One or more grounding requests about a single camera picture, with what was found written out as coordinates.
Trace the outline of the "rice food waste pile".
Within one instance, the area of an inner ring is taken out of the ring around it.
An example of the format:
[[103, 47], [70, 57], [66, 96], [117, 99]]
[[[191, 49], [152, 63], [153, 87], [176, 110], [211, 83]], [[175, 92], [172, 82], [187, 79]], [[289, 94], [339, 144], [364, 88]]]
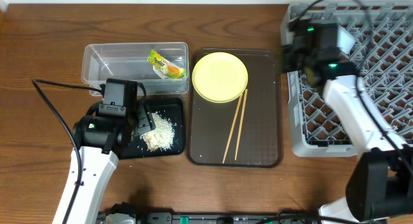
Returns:
[[175, 123], [169, 118], [162, 116], [159, 112], [152, 114], [155, 129], [141, 135], [142, 139], [148, 148], [148, 151], [155, 152], [157, 150], [170, 150], [174, 143]]

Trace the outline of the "green yellow snack wrapper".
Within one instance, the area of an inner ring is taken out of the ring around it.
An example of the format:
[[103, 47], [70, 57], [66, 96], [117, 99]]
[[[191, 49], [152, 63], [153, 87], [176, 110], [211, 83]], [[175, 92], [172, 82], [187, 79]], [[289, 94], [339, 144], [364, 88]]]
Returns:
[[151, 50], [147, 61], [161, 74], [169, 79], [179, 79], [185, 74], [185, 69], [171, 63], [155, 50]]

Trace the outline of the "wooden chopstick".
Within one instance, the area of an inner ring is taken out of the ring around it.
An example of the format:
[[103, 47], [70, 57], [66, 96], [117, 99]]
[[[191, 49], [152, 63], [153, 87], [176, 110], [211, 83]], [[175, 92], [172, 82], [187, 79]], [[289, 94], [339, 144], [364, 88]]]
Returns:
[[236, 107], [235, 114], [234, 114], [234, 118], [233, 118], [232, 125], [231, 125], [231, 128], [230, 128], [230, 133], [229, 133], [229, 135], [228, 135], [227, 145], [226, 145], [226, 148], [225, 148], [225, 153], [224, 153], [224, 155], [223, 155], [222, 164], [225, 163], [225, 160], [226, 160], [226, 158], [227, 158], [228, 150], [229, 150], [229, 147], [230, 147], [232, 135], [233, 135], [234, 128], [235, 128], [235, 124], [236, 124], [236, 120], [237, 120], [237, 115], [238, 115], [238, 112], [239, 112], [239, 108], [240, 108], [240, 106], [241, 106], [242, 97], [243, 97], [243, 93], [239, 96], [239, 99], [238, 99], [238, 102], [237, 102], [237, 107]]
[[247, 96], [248, 96], [248, 89], [246, 88], [244, 92], [243, 104], [242, 104], [242, 109], [241, 109], [241, 117], [240, 117], [240, 122], [239, 122], [239, 129], [237, 133], [236, 152], [235, 152], [235, 157], [234, 157], [235, 161], [237, 161], [237, 156], [239, 152], [239, 144], [241, 140], [241, 133], [242, 133], [242, 128], [243, 128], [243, 120], [244, 120], [244, 115], [245, 115]]

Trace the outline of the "yellow plate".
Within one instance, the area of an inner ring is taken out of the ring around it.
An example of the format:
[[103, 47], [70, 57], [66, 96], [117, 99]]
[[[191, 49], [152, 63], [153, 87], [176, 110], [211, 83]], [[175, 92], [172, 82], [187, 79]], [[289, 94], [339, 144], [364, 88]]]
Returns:
[[195, 91], [207, 101], [227, 103], [239, 97], [248, 85], [245, 64], [233, 54], [214, 52], [197, 61], [192, 72]]

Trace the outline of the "white cup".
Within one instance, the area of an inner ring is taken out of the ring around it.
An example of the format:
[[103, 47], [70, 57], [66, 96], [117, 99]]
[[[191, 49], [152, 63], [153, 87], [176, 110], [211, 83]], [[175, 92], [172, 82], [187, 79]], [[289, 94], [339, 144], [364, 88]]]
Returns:
[[355, 38], [342, 26], [338, 28], [337, 47], [344, 53], [349, 54], [354, 46]]

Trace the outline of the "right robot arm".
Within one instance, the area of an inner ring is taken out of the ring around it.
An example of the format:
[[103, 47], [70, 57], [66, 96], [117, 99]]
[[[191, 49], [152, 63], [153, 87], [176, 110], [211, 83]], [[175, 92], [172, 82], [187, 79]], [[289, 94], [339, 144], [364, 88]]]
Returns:
[[296, 18], [283, 70], [301, 71], [336, 113], [358, 155], [345, 196], [318, 210], [318, 223], [371, 223], [412, 213], [412, 147], [371, 100], [359, 67], [341, 59], [355, 39], [339, 24]]

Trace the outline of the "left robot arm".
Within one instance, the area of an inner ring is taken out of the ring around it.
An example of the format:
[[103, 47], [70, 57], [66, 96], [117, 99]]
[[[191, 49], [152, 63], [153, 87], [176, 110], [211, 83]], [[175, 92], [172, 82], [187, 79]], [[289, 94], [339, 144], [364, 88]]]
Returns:
[[122, 152], [156, 127], [146, 97], [137, 97], [137, 91], [144, 89], [137, 81], [107, 79], [98, 90], [103, 100], [91, 105], [75, 123], [70, 171], [54, 223], [96, 221]]

